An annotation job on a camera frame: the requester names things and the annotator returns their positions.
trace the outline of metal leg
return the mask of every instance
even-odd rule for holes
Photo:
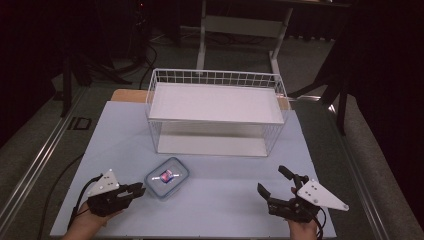
[[[199,55],[197,56],[197,70],[203,70],[205,66],[205,21],[206,21],[206,0],[202,1],[202,19],[200,21],[200,47],[199,47]]]
[[[284,36],[286,35],[286,30],[287,30],[287,27],[289,26],[289,21],[290,21],[292,12],[293,12],[293,8],[287,9],[285,17],[284,17],[283,25],[281,26],[280,33],[278,35],[277,45],[275,46],[274,51],[269,52],[269,59],[271,61],[272,73],[274,74],[280,74],[280,68],[278,67],[277,56],[278,56],[278,52],[280,51],[280,47],[283,44]]]
[[[343,79],[342,86],[340,89],[339,108],[338,108],[337,120],[336,120],[337,127],[339,128],[339,131],[343,136],[346,136],[346,132],[344,130],[344,119],[346,115],[348,86],[349,86],[349,78]]]

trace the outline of human hand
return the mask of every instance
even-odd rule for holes
[[[84,202],[80,209],[78,210],[78,213],[76,217],[74,218],[74,221],[72,222],[71,227],[69,228],[68,232],[63,236],[63,240],[72,240],[72,239],[78,239],[78,240],[85,240],[85,239],[91,239],[96,233],[100,230],[100,228],[103,226],[105,227],[107,224],[107,221],[109,221],[114,216],[120,214],[121,211],[112,213],[111,215],[108,215],[106,217],[99,217],[95,214],[92,214],[90,212],[90,209],[88,207],[87,202]]]
[[[316,240],[317,239],[317,224],[314,220],[309,223],[298,223],[292,220],[287,220],[290,228],[291,240]]]

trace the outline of gray floor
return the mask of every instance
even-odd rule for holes
[[[152,41],[151,44],[158,53],[157,61],[154,64],[155,67],[184,69],[194,69],[196,67],[199,46],[196,36],[198,34],[193,29],[186,29],[185,33],[187,35],[184,35],[181,47],[176,47],[163,37]],[[298,90],[314,80],[332,44],[332,42],[318,40],[305,42],[301,39],[287,39],[284,42],[278,61],[287,92]],[[270,39],[255,45],[233,46],[217,45],[213,41],[209,41],[206,50],[205,69],[270,72],[267,51],[273,47],[274,41]],[[152,51],[149,51],[149,58],[153,59]],[[49,189],[65,166],[85,151],[105,102],[110,99],[115,89],[138,88],[140,78],[145,71],[146,68],[143,68],[123,75],[125,79],[133,82],[132,85],[117,85],[108,80],[97,78],[90,88],[85,89],[77,85],[74,86],[75,96],[80,96],[80,101],[73,110],[72,116],[91,118],[93,119],[92,125],[86,131],[64,131],[54,151],[51,152],[51,156],[48,158],[38,180],[34,185],[30,186],[32,190],[20,210],[17,211],[4,239],[36,238],[41,221],[42,208]],[[60,79],[61,76],[58,76],[54,81],[58,83]],[[314,90],[310,95],[319,96],[323,90],[324,88]],[[312,158],[329,159],[328,161],[314,162],[317,169],[332,169],[331,171],[327,170],[326,174],[320,174],[317,170],[320,181],[324,181],[334,188],[343,188],[343,185],[349,186],[351,188],[350,191],[345,191],[346,195],[343,197],[355,199],[351,207],[356,206],[361,209],[364,203],[357,196],[355,183],[351,177],[346,177],[350,174],[347,170],[347,163],[338,161],[337,156],[331,156],[337,155],[335,149],[341,149],[343,146],[332,146],[322,136],[322,131],[326,131],[327,128],[330,129],[328,124],[308,124],[308,122],[313,122],[311,115],[323,114],[325,111],[317,108],[316,103],[313,105],[310,105],[310,103],[299,103],[297,106],[302,109],[298,114],[302,122],[305,138],[314,142],[314,144],[308,144]],[[6,204],[19,180],[34,159],[36,159],[43,145],[49,140],[49,136],[55,131],[57,124],[62,121],[65,126],[68,126],[68,122],[63,122],[60,119],[60,112],[60,102],[47,102],[0,149],[0,163],[2,164],[0,168],[0,187],[2,189],[0,203],[2,206]],[[342,140],[349,144],[349,149],[355,157],[355,164],[359,167],[370,195],[376,204],[378,213],[380,213],[382,222],[386,226],[388,237],[390,239],[424,239],[421,228],[400,193],[390,169],[385,163],[384,156],[357,109],[355,99],[352,97],[348,100],[345,123],[347,136]],[[53,192],[42,239],[50,238],[48,236],[50,229],[76,169],[77,164],[73,165],[65,173]],[[345,179],[345,182],[334,181],[334,179]],[[338,212],[331,212],[331,214],[336,219],[335,227],[339,236],[337,239],[374,239],[372,229],[368,227],[368,218],[363,211],[350,211],[348,215]],[[349,219],[362,221],[363,225],[355,225],[356,222],[349,222]]]

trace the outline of white wire rack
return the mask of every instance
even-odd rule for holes
[[[155,69],[146,116],[158,153],[268,156],[290,104],[281,76]]]

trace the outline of plastic container lid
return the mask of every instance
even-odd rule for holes
[[[187,180],[190,171],[175,157],[169,158],[147,174],[144,183],[160,200],[167,200]]]

